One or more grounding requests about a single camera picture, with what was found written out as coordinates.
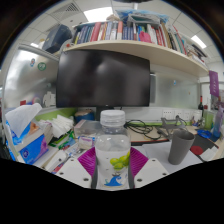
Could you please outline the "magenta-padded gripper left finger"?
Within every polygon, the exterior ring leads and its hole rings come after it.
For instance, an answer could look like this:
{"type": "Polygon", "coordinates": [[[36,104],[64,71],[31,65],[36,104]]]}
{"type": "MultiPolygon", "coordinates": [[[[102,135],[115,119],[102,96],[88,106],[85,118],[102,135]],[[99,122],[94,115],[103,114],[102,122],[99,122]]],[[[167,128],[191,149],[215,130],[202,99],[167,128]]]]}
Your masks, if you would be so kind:
{"type": "Polygon", "coordinates": [[[98,179],[95,148],[78,158],[69,158],[56,175],[81,187],[95,189],[98,179]]]}

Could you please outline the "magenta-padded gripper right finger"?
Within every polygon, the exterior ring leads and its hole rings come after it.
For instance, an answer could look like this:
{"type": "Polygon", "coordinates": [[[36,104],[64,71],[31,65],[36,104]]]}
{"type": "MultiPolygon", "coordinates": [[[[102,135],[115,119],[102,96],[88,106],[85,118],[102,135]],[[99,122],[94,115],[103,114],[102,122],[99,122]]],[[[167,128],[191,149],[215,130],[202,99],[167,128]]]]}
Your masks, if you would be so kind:
{"type": "Polygon", "coordinates": [[[130,149],[128,181],[131,189],[146,186],[168,174],[156,158],[148,159],[137,149],[130,149]]]}

